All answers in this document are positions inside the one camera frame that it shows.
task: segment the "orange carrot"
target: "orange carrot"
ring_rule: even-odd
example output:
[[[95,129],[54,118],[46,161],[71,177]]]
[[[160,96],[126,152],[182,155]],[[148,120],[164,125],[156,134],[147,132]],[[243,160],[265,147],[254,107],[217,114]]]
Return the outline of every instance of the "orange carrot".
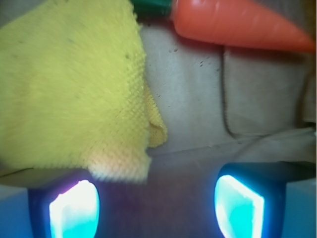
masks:
[[[315,52],[300,28],[252,0],[174,0],[171,19],[183,37],[220,45]]]

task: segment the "plastic carrot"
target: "plastic carrot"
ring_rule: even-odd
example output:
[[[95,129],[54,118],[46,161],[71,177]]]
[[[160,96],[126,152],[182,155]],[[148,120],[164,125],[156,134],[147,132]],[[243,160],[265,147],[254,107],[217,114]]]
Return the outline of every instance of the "plastic carrot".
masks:
[[[138,15],[167,16],[183,37],[220,45],[316,51],[299,27],[253,0],[132,0]]]

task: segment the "led light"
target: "led light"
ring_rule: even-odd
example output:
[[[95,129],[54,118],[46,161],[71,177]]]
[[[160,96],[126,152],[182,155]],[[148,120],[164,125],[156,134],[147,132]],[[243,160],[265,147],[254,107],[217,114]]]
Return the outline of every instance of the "led light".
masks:
[[[217,221],[226,238],[260,238],[264,198],[230,175],[221,176],[215,187]]]
[[[99,195],[87,180],[50,203],[52,238],[93,238],[99,221]]]

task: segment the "yellow cloth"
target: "yellow cloth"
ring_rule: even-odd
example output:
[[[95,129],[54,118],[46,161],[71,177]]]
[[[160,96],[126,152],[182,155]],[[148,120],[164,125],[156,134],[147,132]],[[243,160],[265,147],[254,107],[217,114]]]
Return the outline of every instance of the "yellow cloth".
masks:
[[[0,29],[0,166],[147,177],[167,129],[128,0],[48,0]]]

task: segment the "dark floor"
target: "dark floor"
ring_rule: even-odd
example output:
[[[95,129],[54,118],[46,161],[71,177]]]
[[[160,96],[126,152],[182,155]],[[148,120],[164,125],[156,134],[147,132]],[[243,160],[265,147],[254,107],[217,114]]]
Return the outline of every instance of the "dark floor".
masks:
[[[149,174],[146,184],[98,183],[96,237],[221,238],[213,209],[217,173],[225,161],[204,160]]]

